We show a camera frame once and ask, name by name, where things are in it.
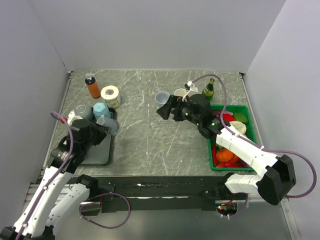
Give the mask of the dark slate blue mug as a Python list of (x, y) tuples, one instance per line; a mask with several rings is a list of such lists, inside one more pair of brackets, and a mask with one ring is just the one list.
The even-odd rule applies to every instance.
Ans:
[(119, 123), (112, 118), (109, 117), (103, 117), (101, 116), (96, 123), (98, 125), (104, 126), (108, 128), (108, 133), (111, 134), (112, 136), (116, 136), (119, 131)]

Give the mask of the light blue mug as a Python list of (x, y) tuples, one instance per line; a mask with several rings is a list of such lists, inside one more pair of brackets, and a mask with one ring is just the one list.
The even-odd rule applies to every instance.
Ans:
[(111, 118), (111, 113), (109, 111), (109, 108), (104, 102), (97, 102), (93, 106), (93, 114), (96, 120), (98, 120), (100, 117), (103, 118)]

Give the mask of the grey mug with cream inside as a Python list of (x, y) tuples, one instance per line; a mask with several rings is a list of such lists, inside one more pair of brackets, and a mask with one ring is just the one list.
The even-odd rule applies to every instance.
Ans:
[(187, 90), (184, 88), (179, 88), (174, 91), (174, 95), (179, 101), (185, 102), (187, 100)]

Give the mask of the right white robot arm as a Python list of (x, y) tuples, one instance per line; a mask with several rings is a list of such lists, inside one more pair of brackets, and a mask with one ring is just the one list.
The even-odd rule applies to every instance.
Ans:
[(210, 102), (202, 94), (195, 94), (183, 101), (170, 95), (157, 114), (164, 120), (173, 115), (176, 122), (189, 121), (208, 140), (231, 151), (256, 172), (255, 175), (228, 173), (217, 183), (217, 191), (223, 199), (238, 193), (259, 195), (267, 203), (278, 205), (296, 184), (293, 160), (263, 151), (240, 134), (223, 117), (213, 114)]

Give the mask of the small blue-grey mug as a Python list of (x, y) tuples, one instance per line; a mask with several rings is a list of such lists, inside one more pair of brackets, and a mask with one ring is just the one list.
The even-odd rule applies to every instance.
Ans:
[(155, 94), (155, 101), (158, 106), (163, 106), (166, 104), (169, 98), (170, 94), (166, 91), (159, 91)]

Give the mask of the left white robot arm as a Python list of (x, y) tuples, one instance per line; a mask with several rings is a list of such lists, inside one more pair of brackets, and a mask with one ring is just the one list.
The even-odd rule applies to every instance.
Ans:
[(13, 226), (0, 233), (2, 240), (53, 240), (67, 215), (87, 200), (99, 195), (98, 180), (81, 175), (69, 192), (56, 202), (77, 167), (92, 146), (99, 145), (109, 127), (88, 119), (77, 119), (67, 126), (66, 135), (51, 153), (51, 163), (30, 203)]

